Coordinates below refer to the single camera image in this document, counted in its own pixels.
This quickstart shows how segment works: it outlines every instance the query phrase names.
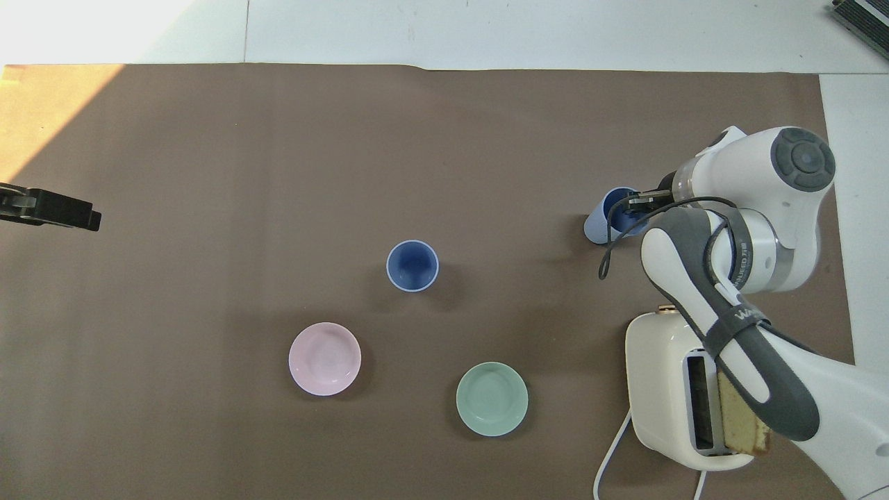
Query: black bracket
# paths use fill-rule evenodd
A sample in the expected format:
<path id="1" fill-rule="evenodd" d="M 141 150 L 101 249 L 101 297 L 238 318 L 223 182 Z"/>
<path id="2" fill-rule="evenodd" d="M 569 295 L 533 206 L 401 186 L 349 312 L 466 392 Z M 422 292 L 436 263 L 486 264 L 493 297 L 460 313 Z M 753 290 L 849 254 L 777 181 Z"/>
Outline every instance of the black bracket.
<path id="1" fill-rule="evenodd" d="M 653 190 L 637 193 L 637 197 L 627 203 L 626 211 L 630 213 L 649 214 L 662 206 L 673 203 L 671 190 Z"/>
<path id="2" fill-rule="evenodd" d="M 87 201 L 0 182 L 0 221 L 98 231 L 102 214 Z"/>

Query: blue cup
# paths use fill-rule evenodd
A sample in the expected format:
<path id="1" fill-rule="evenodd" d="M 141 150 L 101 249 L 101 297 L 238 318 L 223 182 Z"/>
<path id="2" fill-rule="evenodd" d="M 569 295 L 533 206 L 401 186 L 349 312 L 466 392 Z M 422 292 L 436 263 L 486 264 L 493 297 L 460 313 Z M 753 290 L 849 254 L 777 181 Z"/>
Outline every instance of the blue cup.
<path id="1" fill-rule="evenodd" d="M 386 274 L 399 290 L 421 292 L 438 277 L 438 255 L 418 239 L 402 241 L 389 252 Z"/>
<path id="2" fill-rule="evenodd" d="M 611 231 L 612 241 L 614 241 L 623 231 L 644 216 L 644 214 L 625 214 L 622 208 L 618 208 L 617 211 L 614 212 L 611 227 L 608 227 L 608 211 L 611 210 L 611 207 L 614 206 L 615 203 L 626 198 L 631 192 L 637 192 L 637 190 L 632 188 L 614 188 L 605 194 L 602 201 L 596 205 L 596 208 L 593 209 L 593 212 L 583 223 L 583 234 L 587 236 L 589 241 L 598 245 L 608 243 L 608 231 Z M 637 228 L 627 233 L 627 236 L 629 237 L 639 234 L 645 230 L 647 225 L 648 222 L 640 224 Z"/>

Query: black strap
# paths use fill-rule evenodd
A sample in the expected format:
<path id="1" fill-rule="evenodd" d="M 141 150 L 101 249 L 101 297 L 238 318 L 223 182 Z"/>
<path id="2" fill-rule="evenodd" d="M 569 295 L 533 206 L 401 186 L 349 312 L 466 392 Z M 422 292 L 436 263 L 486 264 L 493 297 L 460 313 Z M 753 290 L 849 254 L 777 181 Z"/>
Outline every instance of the black strap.
<path id="1" fill-rule="evenodd" d="M 728 232 L 732 236 L 734 248 L 732 275 L 729 279 L 735 288 L 741 290 L 753 271 L 753 240 L 741 211 L 730 206 L 720 208 L 720 213 L 728 219 Z"/>
<path id="2" fill-rule="evenodd" d="M 704 338 L 704 349 L 716 359 L 722 349 L 744 328 L 760 321 L 769 323 L 762 311 L 756 306 L 741 303 L 719 315 L 717 322 L 710 327 Z"/>

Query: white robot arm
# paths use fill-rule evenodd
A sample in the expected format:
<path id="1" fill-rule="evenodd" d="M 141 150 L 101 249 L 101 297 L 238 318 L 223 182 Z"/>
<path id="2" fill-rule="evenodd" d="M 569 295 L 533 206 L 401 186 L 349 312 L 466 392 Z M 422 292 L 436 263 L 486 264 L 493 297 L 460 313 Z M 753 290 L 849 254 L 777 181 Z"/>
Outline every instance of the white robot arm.
<path id="1" fill-rule="evenodd" d="M 727 129 L 672 179 L 675 207 L 645 233 L 648 278 L 679 309 L 754 412 L 847 498 L 889 498 L 889 376 L 827 359 L 783 335 L 741 292 L 789 290 L 818 257 L 833 157 L 814 134 Z"/>

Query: green bowl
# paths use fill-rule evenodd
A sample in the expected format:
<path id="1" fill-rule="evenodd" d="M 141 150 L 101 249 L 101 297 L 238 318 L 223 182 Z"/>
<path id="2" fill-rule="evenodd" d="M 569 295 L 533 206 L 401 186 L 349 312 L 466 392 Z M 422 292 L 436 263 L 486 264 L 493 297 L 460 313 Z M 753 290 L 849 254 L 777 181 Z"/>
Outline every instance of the green bowl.
<path id="1" fill-rule="evenodd" d="M 457 413 L 469 429 L 502 436 L 528 411 L 528 388 L 516 370 L 495 361 L 472 367 L 457 386 Z"/>

